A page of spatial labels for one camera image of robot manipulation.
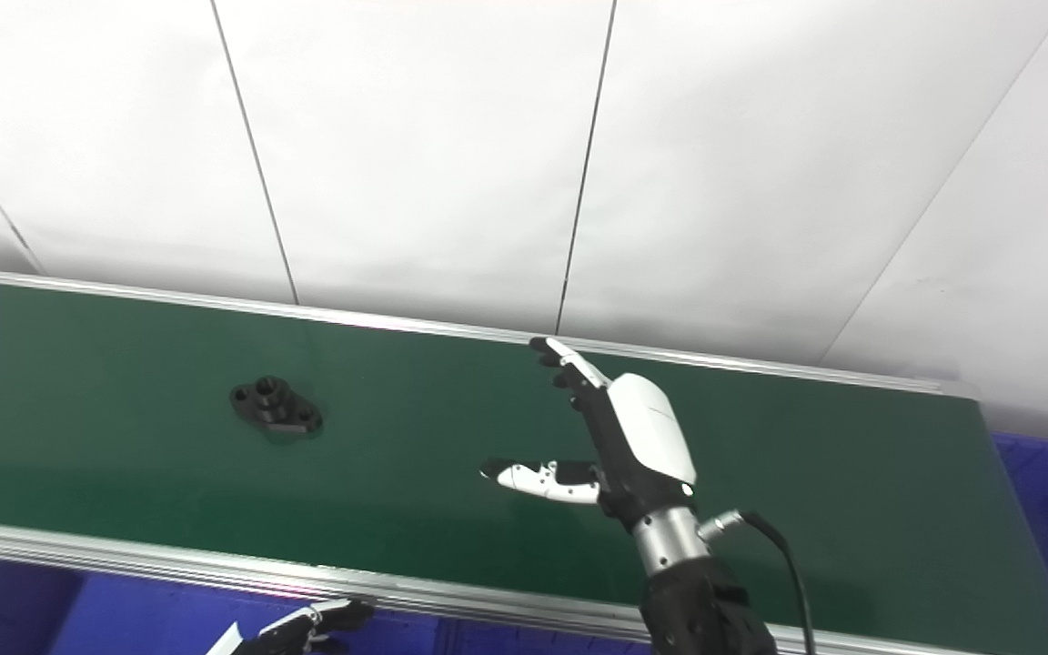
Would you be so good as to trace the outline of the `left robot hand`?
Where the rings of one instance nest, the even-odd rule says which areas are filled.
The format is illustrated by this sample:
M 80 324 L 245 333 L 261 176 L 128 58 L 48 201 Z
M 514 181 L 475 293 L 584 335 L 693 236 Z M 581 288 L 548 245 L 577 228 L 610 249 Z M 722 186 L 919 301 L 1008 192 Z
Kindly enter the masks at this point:
M 270 623 L 252 638 L 233 623 L 208 654 L 347 654 L 349 646 L 334 634 L 361 630 L 374 614 L 369 602 L 320 601 Z

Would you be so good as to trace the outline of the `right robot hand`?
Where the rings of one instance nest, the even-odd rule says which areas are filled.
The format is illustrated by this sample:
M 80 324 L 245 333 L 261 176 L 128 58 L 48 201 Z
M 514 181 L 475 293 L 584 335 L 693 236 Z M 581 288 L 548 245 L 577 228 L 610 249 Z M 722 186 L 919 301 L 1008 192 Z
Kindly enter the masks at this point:
M 529 348 L 555 368 L 558 388 L 585 422 L 592 461 L 488 458 L 481 477 L 548 501 L 596 505 L 627 531 L 658 511 L 696 510 L 696 470 L 664 391 L 635 373 L 608 378 L 578 351 L 553 337 Z

